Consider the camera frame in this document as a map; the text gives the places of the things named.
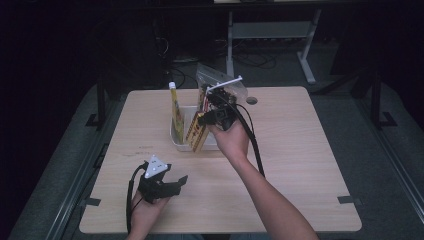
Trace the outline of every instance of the black object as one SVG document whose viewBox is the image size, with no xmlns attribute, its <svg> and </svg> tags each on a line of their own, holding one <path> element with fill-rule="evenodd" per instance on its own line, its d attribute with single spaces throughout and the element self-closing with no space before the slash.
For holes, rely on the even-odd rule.
<svg viewBox="0 0 424 240">
<path fill-rule="evenodd" d="M 132 192 L 134 187 L 134 178 L 137 175 L 140 169 L 147 170 L 149 163 L 144 161 L 143 165 L 138 166 L 138 168 L 134 171 L 134 174 L 129 181 L 128 184 L 128 192 L 127 192 L 127 207 L 126 207 L 126 215 L 127 215 L 127 230 L 128 233 L 131 231 L 131 200 L 132 200 Z M 140 183 L 138 185 L 138 190 L 142 194 L 142 199 L 148 203 L 153 203 L 155 199 L 172 197 L 175 195 L 179 195 L 181 191 L 181 187 L 186 184 L 188 176 L 184 176 L 178 180 L 178 182 L 173 183 L 164 183 L 162 182 L 165 173 L 171 170 L 171 164 L 167 164 L 167 169 L 157 175 L 152 176 L 151 178 L 145 177 L 146 172 L 143 173 L 140 177 Z"/>
<path fill-rule="evenodd" d="M 223 88 L 213 89 L 212 93 L 207 94 L 206 97 L 213 109 L 199 118 L 199 124 L 217 124 L 221 126 L 224 131 L 228 130 L 237 118 L 233 110 L 237 107 L 236 98 Z"/>
</svg>

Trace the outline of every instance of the gray floor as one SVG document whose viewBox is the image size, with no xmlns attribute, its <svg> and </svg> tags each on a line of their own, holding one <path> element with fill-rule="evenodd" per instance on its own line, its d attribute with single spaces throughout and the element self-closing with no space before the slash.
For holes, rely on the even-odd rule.
<svg viewBox="0 0 424 240">
<path fill-rule="evenodd" d="M 262 66 L 270 69 L 236 62 L 235 74 L 244 77 L 246 87 L 304 86 L 309 91 L 318 90 L 338 78 L 329 75 L 337 44 L 314 44 L 311 48 L 308 59 L 317 79 L 315 85 L 306 83 L 295 54 L 298 49 L 299 44 L 295 44 L 280 51 L 278 56 L 270 54 L 276 59 L 276 66 L 272 67 L 272 62 Z M 261 59 L 256 55 L 242 57 Z M 225 72 L 224 59 L 221 57 L 208 64 Z M 195 76 L 195 64 L 177 69 Z M 176 75 L 178 84 L 182 78 Z M 363 227 L 355 233 L 319 233 L 319 236 L 321 239 L 424 239 L 422 219 L 411 203 L 411 196 L 404 190 L 402 178 L 397 174 L 398 165 L 393 164 L 393 158 L 398 159 L 417 185 L 418 192 L 424 194 L 421 184 L 424 182 L 423 131 L 404 110 L 397 94 L 385 85 L 381 108 L 390 112 L 398 126 L 376 131 L 368 120 L 369 96 L 353 99 L 348 94 L 351 86 L 352 83 L 348 83 L 331 94 L 311 96 L 311 99 L 347 187 L 357 200 Z M 186 78 L 182 86 L 195 87 L 191 78 Z M 125 234 L 86 235 L 78 229 L 84 199 L 89 196 L 98 171 L 93 164 L 101 160 L 98 156 L 103 145 L 110 141 L 124 103 L 125 96 L 121 101 L 108 101 L 107 123 L 96 131 L 94 127 L 85 126 L 89 116 L 96 113 L 95 88 L 87 93 L 10 239 L 125 238 Z M 394 151 L 388 150 L 382 141 L 390 143 Z M 72 199 L 79 201 L 75 205 Z"/>
</svg>

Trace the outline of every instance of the table top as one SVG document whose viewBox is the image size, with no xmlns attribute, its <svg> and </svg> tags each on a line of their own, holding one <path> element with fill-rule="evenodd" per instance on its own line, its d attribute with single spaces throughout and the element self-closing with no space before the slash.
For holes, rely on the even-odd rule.
<svg viewBox="0 0 424 240">
<path fill-rule="evenodd" d="M 317 232 L 357 231 L 353 203 L 339 203 L 349 191 L 307 91 L 303 87 L 248 88 L 247 105 L 266 178 L 308 219 Z M 178 90 L 181 106 L 197 102 L 197 90 Z M 164 182 L 188 175 L 152 233 L 265 232 L 255 207 L 220 151 L 179 152 L 170 137 L 169 90 L 128 95 L 91 198 L 80 223 L 85 233 L 126 232 L 125 203 L 134 170 L 155 154 L 172 164 Z M 252 147 L 249 159 L 256 166 Z"/>
</svg>

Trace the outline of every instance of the electrical cable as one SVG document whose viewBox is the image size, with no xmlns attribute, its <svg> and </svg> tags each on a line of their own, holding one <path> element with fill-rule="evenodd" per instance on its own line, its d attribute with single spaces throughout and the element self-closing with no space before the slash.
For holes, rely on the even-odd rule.
<svg viewBox="0 0 424 240">
<path fill-rule="evenodd" d="M 137 167 L 137 169 L 134 171 L 134 173 L 131 177 L 131 180 L 128 182 L 127 206 L 126 206 L 126 218 L 127 218 L 128 233 L 131 232 L 131 215 L 132 215 L 132 210 L 133 210 L 132 207 L 131 207 L 131 200 L 132 200 L 132 191 L 133 191 L 133 188 L 134 188 L 134 179 L 135 179 L 135 176 L 137 176 L 137 173 L 138 173 L 138 171 L 140 171 L 141 168 L 142 168 L 142 165 Z"/>
<path fill-rule="evenodd" d="M 249 126 L 247 125 L 247 122 L 244 119 L 243 115 L 241 115 L 240 111 L 236 107 L 234 107 L 233 105 L 231 105 L 226 99 L 224 99 L 223 97 L 219 96 L 218 94 L 215 95 L 215 96 L 217 96 L 222 101 L 224 101 L 231 108 L 231 110 L 233 110 L 234 113 L 236 114 L 236 116 L 239 119 L 240 123 L 242 124 L 244 130 L 246 131 L 247 136 L 249 137 L 250 141 L 252 142 L 253 151 L 255 152 L 255 157 L 256 157 L 256 163 L 258 165 L 258 170 L 262 174 L 262 176 L 265 177 L 265 172 L 264 172 L 264 169 L 263 169 L 263 166 L 262 166 L 261 155 L 259 153 L 259 146 L 258 146 L 258 142 L 256 141 L 255 134 L 249 128 Z"/>
</svg>

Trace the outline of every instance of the wire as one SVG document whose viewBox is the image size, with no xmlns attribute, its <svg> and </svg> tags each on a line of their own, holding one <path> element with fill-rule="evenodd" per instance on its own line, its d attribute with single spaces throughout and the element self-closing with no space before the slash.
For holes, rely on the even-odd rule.
<svg viewBox="0 0 424 240">
<path fill-rule="evenodd" d="M 240 105 L 240 104 L 236 104 L 236 105 L 243 108 L 244 111 L 246 112 L 246 114 L 247 114 L 247 116 L 249 117 L 249 120 L 250 120 L 250 127 L 252 128 L 252 133 L 255 134 L 255 129 L 253 129 L 253 122 L 252 122 L 252 118 L 250 117 L 250 113 L 247 111 L 247 109 L 243 105 Z"/>
<path fill-rule="evenodd" d="M 264 172 L 264 169 L 263 169 L 263 166 L 262 166 L 261 155 L 259 153 L 259 146 L 258 146 L 258 142 L 256 141 L 255 134 L 249 128 L 246 120 L 244 119 L 243 115 L 241 115 L 240 111 L 237 108 L 235 108 L 232 104 L 230 104 L 226 99 L 221 97 L 219 94 L 216 94 L 215 96 L 217 96 L 222 101 L 224 101 L 234 111 L 234 113 L 237 115 L 237 118 L 240 120 L 240 123 L 243 125 L 243 128 L 246 131 L 247 136 L 249 137 L 250 141 L 252 142 L 253 151 L 255 152 L 255 157 L 256 157 L 256 163 L 258 165 L 258 170 L 262 174 L 262 176 L 265 177 L 265 172 Z"/>
<path fill-rule="evenodd" d="M 135 179 L 135 176 L 137 176 L 138 171 L 142 167 L 143 167 L 143 165 L 140 165 L 140 166 L 137 167 L 137 169 L 134 171 L 134 173 L 133 173 L 133 175 L 131 177 L 131 180 L 128 182 L 127 206 L 126 206 L 126 218 L 127 218 L 127 230 L 128 230 L 128 233 L 131 232 L 131 215 L 132 215 L 132 210 L 133 210 L 133 209 L 131 209 L 131 200 L 132 200 L 132 191 L 133 191 L 133 188 L 134 188 L 134 179 Z"/>
</svg>

